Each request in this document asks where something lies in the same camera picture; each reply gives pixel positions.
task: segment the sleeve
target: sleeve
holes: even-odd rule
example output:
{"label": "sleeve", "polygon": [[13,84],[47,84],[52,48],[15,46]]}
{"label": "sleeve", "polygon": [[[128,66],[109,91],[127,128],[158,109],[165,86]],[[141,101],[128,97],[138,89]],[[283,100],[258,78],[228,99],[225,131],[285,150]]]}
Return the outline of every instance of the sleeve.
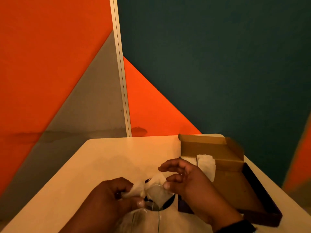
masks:
{"label": "sleeve", "polygon": [[230,226],[221,228],[216,233],[253,233],[256,231],[256,228],[247,220],[242,220],[240,222],[233,223]]}

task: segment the white trim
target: white trim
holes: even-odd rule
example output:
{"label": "white trim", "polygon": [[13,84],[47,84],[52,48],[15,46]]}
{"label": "white trim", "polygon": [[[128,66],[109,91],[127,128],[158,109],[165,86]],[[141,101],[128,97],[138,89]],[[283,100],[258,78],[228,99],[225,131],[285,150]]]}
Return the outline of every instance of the white trim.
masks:
{"label": "white trim", "polygon": [[128,100],[127,100],[127,89],[126,89],[126,81],[125,81],[125,71],[124,71],[124,61],[123,61],[117,0],[110,0],[110,8],[111,8],[111,15],[112,15],[112,24],[114,28],[115,45],[116,45],[116,50],[117,50],[117,59],[118,59],[119,77],[120,77],[120,84],[121,84],[121,94],[122,94],[122,101],[123,101],[126,135],[127,137],[131,137],[132,136],[131,120],[130,120],[130,112],[128,108]]}

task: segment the open cardboard box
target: open cardboard box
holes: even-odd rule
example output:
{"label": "open cardboard box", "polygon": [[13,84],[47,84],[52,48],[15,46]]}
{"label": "open cardboard box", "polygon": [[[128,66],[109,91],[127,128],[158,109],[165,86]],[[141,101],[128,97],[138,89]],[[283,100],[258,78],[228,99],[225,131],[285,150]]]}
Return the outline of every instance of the open cardboard box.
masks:
{"label": "open cardboard box", "polygon": [[[181,156],[211,155],[216,161],[216,189],[251,223],[277,227],[282,213],[251,168],[244,163],[243,148],[229,137],[178,135]],[[178,196],[178,211],[193,213]]]}

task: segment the right hand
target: right hand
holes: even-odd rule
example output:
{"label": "right hand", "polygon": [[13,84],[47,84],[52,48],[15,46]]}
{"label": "right hand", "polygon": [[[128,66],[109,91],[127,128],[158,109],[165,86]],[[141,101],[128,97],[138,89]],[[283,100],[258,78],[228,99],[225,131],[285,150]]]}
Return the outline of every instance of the right hand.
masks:
{"label": "right hand", "polygon": [[159,171],[177,172],[166,179],[163,187],[180,195],[200,219],[212,226],[213,232],[243,220],[197,166],[176,158],[161,164]]}

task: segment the orange panel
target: orange panel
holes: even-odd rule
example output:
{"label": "orange panel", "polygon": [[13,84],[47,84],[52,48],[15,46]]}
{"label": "orange panel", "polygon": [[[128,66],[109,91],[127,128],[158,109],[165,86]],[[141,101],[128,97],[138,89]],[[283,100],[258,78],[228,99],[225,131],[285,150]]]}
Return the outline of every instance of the orange panel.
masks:
{"label": "orange panel", "polygon": [[125,57],[132,136],[201,134]]}
{"label": "orange panel", "polygon": [[286,182],[285,191],[291,191],[311,178],[311,123],[306,127],[305,136],[298,147],[290,168]]}
{"label": "orange panel", "polygon": [[1,194],[113,27],[109,0],[1,0],[0,19]]}

